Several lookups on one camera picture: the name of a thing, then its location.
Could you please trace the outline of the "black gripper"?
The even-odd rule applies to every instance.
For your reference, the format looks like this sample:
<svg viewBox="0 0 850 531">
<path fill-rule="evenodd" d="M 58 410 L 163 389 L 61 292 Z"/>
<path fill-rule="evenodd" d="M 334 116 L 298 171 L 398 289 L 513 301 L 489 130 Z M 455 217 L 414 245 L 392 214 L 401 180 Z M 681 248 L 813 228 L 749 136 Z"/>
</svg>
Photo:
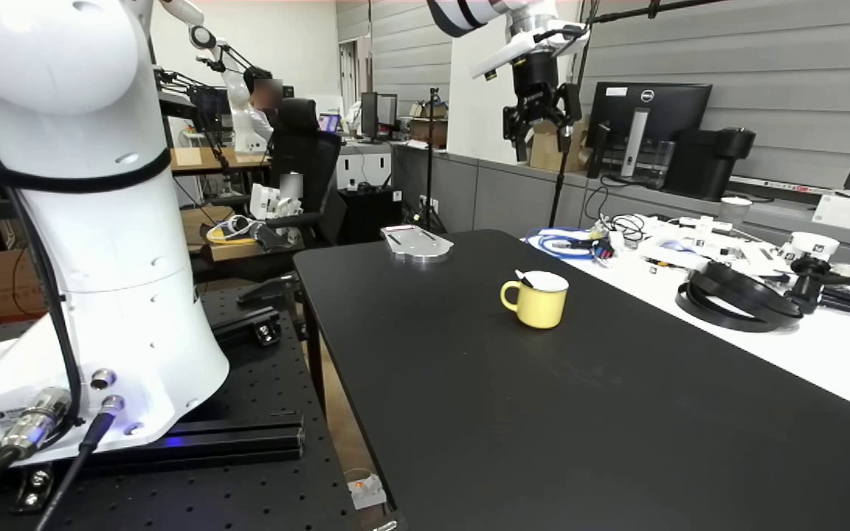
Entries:
<svg viewBox="0 0 850 531">
<path fill-rule="evenodd" d="M 520 106 L 550 105 L 557 88 L 557 59 L 550 54 L 529 54 L 511 62 L 513 71 L 513 96 Z M 563 84 L 557 88 L 563 109 L 562 121 L 576 124 L 582 118 L 579 87 Z M 520 106 L 506 106 L 506 140 L 513 149 L 516 164 L 526 164 L 526 133 L 522 133 L 522 113 Z"/>
</svg>

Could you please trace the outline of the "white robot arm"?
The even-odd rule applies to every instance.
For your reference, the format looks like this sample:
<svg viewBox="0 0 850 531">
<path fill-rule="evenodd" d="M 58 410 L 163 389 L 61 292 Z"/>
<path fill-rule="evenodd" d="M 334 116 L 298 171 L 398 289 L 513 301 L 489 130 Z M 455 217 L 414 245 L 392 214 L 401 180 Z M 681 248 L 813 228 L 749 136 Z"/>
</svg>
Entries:
<svg viewBox="0 0 850 531">
<path fill-rule="evenodd" d="M 0 342 L 0 456 L 163 441 L 230 375 L 194 295 L 153 81 L 151 0 L 0 0 L 0 168 L 38 237 L 48 313 Z"/>
</svg>

